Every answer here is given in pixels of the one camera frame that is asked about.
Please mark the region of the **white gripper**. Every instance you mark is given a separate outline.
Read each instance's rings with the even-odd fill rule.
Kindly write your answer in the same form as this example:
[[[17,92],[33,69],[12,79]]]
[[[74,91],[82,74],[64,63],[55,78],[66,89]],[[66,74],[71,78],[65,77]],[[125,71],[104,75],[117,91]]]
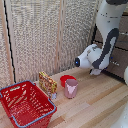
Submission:
[[[93,69],[90,70],[90,73],[89,74],[90,75],[99,75],[101,73],[101,71],[102,70],[100,70],[100,69],[94,69],[93,68]]]

